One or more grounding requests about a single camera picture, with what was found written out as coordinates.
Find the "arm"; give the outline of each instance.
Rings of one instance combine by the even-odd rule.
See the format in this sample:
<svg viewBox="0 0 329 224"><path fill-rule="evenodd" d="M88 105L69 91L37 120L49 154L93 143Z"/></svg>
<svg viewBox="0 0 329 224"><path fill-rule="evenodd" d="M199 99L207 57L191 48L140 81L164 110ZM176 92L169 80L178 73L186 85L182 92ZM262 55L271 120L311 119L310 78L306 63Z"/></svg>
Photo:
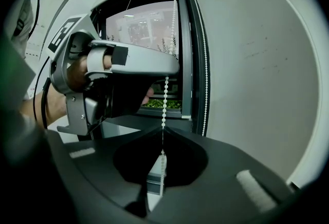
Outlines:
<svg viewBox="0 0 329 224"><path fill-rule="evenodd" d="M35 114L36 114L36 121L38 122L38 125L40 127L43 127L42 116L41 116L41 98L42 98L42 92L36 95L35 97ZM57 92L51 84L47 95L47 105L46 105L47 125L52 124L57 119L66 115L65 101L66 101L65 96ZM21 105L20 112L23 115L27 115L34 118L33 99L24 101L23 104Z"/></svg>
<svg viewBox="0 0 329 224"><path fill-rule="evenodd" d="M104 68L109 69L112 65L111 56L106 55L104 57ZM73 62L73 64L67 70L67 77L69 80L69 86L74 91L80 91L86 80L84 75L87 72L87 56L83 56ZM149 97L153 95L153 89L149 89L147 95L143 99L142 104L146 104L149 101ZM43 127L42 115L41 115L41 99L42 92L35 97L35 114L38 125ZM66 115L66 98L63 94L57 92L53 85L49 87L46 104L46 119L47 125L52 124L54 121ZM33 99L23 102L20 108L21 114L34 118L33 113Z"/></svg>

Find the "window frame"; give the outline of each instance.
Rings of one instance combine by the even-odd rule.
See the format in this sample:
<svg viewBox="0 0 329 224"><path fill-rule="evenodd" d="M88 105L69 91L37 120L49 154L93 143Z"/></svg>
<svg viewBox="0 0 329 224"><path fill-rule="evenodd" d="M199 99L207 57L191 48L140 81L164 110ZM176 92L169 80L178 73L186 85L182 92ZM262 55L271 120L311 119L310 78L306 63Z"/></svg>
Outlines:
<svg viewBox="0 0 329 224"><path fill-rule="evenodd" d="M172 0L108 0L96 7L92 12L91 18L95 24L95 28L100 33L101 38L106 39L106 19L112 15L120 13L122 7L127 5L127 9L152 4L156 2L165 2ZM178 25L179 25L179 64L181 71L178 75L179 86L178 95L182 100L182 107L180 109L167 109L166 115L168 118L174 119L190 119L192 116L192 91L193 83L191 78L192 73L192 46L191 46L191 32L189 16L187 13L187 5L185 0L177 0L178 3ZM141 106L136 115L162 117L161 108L152 108Z"/></svg>
<svg viewBox="0 0 329 224"><path fill-rule="evenodd" d="M91 14L95 29L102 30L102 35L105 33L106 38L106 18L111 15L104 17L103 13L108 8L105 6L109 5L109 0L97 8L95 8ZM130 4L129 7L142 6L148 3ZM209 116L209 103L210 103L210 66L209 66L209 53L208 53L208 42L207 35L205 33L206 50L208 57L208 106L207 113L205 113L205 85L206 85L206 61L204 57L204 41L203 33L200 25L200 17L202 15L197 12L197 1L196 0L177 0L178 3L178 18L179 18L179 49L180 55L179 64L182 68L180 71L180 80L182 86L179 89L183 90L181 93L182 108L181 109L168 109L167 110L167 123L168 126L185 128L192 133L202 135L204 126L204 117L206 115L206 127ZM112 11L112 15L122 12L122 10ZM151 124L155 124L155 120L162 116L161 108L141 107L137 114L125 117L108 118L106 122L113 124L126 126L135 129L149 128Z"/></svg>

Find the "hand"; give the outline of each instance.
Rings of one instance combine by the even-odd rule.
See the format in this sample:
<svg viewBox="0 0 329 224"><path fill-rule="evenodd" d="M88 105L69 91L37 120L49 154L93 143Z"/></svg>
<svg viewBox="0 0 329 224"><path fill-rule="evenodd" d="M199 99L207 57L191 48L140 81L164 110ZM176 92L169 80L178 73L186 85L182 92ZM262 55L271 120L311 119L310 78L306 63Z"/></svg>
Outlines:
<svg viewBox="0 0 329 224"><path fill-rule="evenodd" d="M111 56L106 55L103 59L104 69L110 69L112 66ZM67 70L69 86L72 90L80 91L86 83L85 74L87 73L87 56L82 56L72 63ZM154 91L150 88L141 104L147 104Z"/></svg>

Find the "black cable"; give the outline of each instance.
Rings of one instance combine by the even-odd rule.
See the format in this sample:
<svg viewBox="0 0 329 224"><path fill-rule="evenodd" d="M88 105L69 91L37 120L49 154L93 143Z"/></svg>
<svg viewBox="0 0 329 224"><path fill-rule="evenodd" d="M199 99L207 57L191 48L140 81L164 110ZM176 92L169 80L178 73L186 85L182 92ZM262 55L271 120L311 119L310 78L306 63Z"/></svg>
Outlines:
<svg viewBox="0 0 329 224"><path fill-rule="evenodd" d="M43 127L47 129L47 117L46 117L46 106L47 106L47 95L48 90L51 85L50 78L47 78L45 85L43 86L43 93L41 99L41 116L42 116L42 123Z"/></svg>
<svg viewBox="0 0 329 224"><path fill-rule="evenodd" d="M36 5L36 13L35 13L35 21L34 21L34 26L32 27L30 33L29 33L29 38L31 37L32 33L34 32L35 26L38 22L39 18L39 10L40 10L40 0L38 0L38 3Z"/></svg>
<svg viewBox="0 0 329 224"><path fill-rule="evenodd" d="M33 113L34 113L34 118L35 118L36 121L37 121L37 119L36 119L36 113L35 113L35 95L36 95L36 88L37 88L37 86L38 86L38 82L39 82L39 78L40 78L40 75L41 75L41 73L42 73L42 70L43 70L43 68L46 66L48 60L49 60L49 57L46 59L45 63L43 64L43 66L42 66L42 68L41 68L41 70L40 70L40 72L39 72L39 74L38 74L38 78L36 79L35 88L34 88L34 96L33 96Z"/></svg>

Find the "leaf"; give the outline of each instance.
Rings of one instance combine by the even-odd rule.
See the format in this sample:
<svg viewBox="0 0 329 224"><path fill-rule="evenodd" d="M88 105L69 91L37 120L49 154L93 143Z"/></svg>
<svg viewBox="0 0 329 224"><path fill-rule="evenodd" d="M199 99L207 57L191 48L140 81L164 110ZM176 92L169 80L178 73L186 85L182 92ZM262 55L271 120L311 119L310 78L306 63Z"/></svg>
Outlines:
<svg viewBox="0 0 329 224"><path fill-rule="evenodd" d="M163 100L150 99L145 107L163 108ZM181 100L167 100L167 109L181 109Z"/></svg>

